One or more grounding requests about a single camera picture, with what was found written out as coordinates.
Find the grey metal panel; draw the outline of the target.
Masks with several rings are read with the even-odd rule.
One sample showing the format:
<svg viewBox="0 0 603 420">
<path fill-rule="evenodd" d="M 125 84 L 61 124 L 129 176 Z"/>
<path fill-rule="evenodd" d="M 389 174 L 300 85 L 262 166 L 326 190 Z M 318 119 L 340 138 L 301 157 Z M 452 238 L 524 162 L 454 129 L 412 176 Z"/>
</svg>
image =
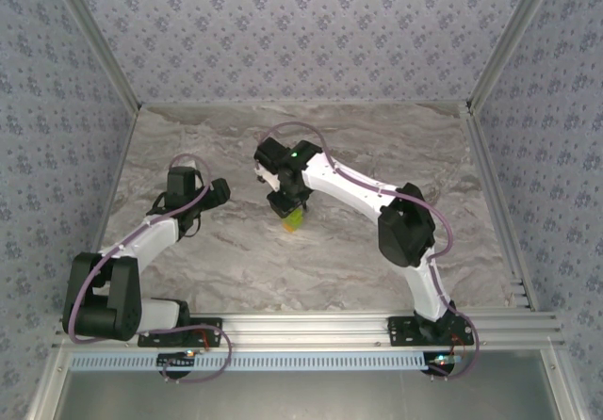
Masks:
<svg viewBox="0 0 603 420">
<path fill-rule="evenodd" d="M 168 383 L 135 353 L 59 351 L 26 420 L 590 420 L 549 349 L 487 351 L 458 380 L 398 370 L 375 352 L 363 369 L 268 363 L 288 353 L 240 354 L 203 383 Z"/>
</svg>

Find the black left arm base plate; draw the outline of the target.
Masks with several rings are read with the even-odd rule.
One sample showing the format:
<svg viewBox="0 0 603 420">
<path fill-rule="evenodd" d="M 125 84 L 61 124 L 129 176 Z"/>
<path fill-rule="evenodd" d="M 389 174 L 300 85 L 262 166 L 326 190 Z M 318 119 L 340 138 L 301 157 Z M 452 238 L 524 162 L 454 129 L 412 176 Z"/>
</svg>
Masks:
<svg viewBox="0 0 603 420">
<path fill-rule="evenodd" d="M 221 328 L 223 321 L 221 317 L 192 317 L 189 326 L 195 326 L 194 330 L 170 333 L 149 333 L 141 335 L 138 339 L 139 347 L 218 347 L 221 335 L 213 330 L 201 330 L 200 325 L 208 325 Z"/>
</svg>

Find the small black electronics board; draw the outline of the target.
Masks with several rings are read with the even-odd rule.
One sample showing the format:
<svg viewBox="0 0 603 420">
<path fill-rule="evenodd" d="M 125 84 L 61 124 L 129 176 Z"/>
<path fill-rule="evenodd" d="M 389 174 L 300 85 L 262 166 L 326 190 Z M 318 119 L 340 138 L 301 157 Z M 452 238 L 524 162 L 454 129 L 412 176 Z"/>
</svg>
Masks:
<svg viewBox="0 0 603 420">
<path fill-rule="evenodd" d="M 192 368 L 195 364 L 196 353 L 193 350 L 159 353 L 155 359 L 155 366 L 160 370 L 174 371 L 178 368 Z"/>
<path fill-rule="evenodd" d="M 429 376 L 447 377 L 463 361 L 462 355 L 444 352 L 425 352 L 423 354 L 427 368 L 423 373 Z"/>
</svg>

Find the aluminium mounting rail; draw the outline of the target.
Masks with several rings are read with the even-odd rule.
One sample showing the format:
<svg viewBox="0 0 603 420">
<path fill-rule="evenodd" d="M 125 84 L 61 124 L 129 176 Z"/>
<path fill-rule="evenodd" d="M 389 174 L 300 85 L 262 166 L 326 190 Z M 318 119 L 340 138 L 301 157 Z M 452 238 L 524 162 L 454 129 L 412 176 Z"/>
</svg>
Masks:
<svg viewBox="0 0 603 420">
<path fill-rule="evenodd" d="M 468 309 L 482 350 L 564 347 L 559 319 L 529 309 Z M 390 349 L 392 311 L 223 313 L 223 330 L 236 351 L 377 351 Z"/>
</svg>

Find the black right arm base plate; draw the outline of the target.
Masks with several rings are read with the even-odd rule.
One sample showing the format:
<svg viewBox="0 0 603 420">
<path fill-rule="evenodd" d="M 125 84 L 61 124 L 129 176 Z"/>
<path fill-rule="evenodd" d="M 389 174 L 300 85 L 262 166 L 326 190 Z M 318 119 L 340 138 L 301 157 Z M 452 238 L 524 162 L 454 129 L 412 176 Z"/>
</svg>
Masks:
<svg viewBox="0 0 603 420">
<path fill-rule="evenodd" d="M 450 347 L 454 337 L 465 345 L 475 344 L 468 322 L 454 314 L 446 314 L 437 321 L 420 315 L 390 316 L 387 331 L 392 347 Z"/>
</svg>

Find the aluminium side rail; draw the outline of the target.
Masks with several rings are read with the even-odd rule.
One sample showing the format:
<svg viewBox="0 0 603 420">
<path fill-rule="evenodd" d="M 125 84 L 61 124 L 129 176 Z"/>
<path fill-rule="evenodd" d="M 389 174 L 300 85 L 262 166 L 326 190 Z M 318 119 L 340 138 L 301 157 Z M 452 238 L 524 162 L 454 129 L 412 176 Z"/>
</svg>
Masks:
<svg viewBox="0 0 603 420">
<path fill-rule="evenodd" d="M 540 310 L 529 269 L 522 255 L 513 222 L 499 185 L 495 166 L 479 120 L 471 112 L 469 106 L 463 109 L 466 138 L 471 149 L 472 158 L 481 178 L 481 185 L 490 218 L 495 230 L 502 257 L 509 274 L 513 278 L 513 286 L 521 286 L 522 291 L 516 295 L 516 304 L 533 312 Z"/>
<path fill-rule="evenodd" d="M 122 149 L 119 154 L 119 159 L 117 161 L 117 168 L 115 169 L 115 171 L 113 173 L 111 186 L 108 191 L 108 195 L 107 195 L 106 202 L 105 202 L 104 209 L 103 209 L 103 214 L 101 215 L 101 218 L 100 218 L 99 228 L 98 228 L 98 230 L 95 234 L 95 237 L 93 239 L 93 242 L 92 242 L 92 249 L 94 251 L 97 251 L 100 248 L 102 248 L 103 239 L 104 239 L 105 232 L 106 232 L 106 226 L 108 224 L 108 221 L 109 221 L 109 218 L 111 215 L 112 204 L 114 202 L 115 195 L 117 193 L 119 181 L 122 176 L 122 170 L 124 167 L 126 156 L 128 154 L 129 146 L 131 143 L 132 136 L 134 134 L 134 130 L 136 127 L 138 117 L 139 117 L 139 110 L 136 110 L 134 112 L 134 114 L 132 115 L 132 120 L 130 121 L 130 124 L 129 124 L 126 134 L 125 134 Z"/>
</svg>

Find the aluminium frame post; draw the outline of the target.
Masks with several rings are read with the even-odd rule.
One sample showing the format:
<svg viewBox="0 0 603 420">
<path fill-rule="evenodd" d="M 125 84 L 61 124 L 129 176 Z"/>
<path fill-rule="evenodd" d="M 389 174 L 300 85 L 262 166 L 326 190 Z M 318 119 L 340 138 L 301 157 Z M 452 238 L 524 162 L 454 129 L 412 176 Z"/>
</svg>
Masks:
<svg viewBox="0 0 603 420">
<path fill-rule="evenodd" d="M 96 23 L 86 0 L 64 0 L 64 2 L 123 104 L 131 114 L 137 114 L 140 109 L 137 96 L 117 58 L 114 57 L 108 40 Z"/>
<path fill-rule="evenodd" d="M 472 116 L 476 116 L 482 109 L 543 1 L 518 0 L 510 20 L 503 28 L 476 86 L 467 99 L 467 108 Z"/>
</svg>

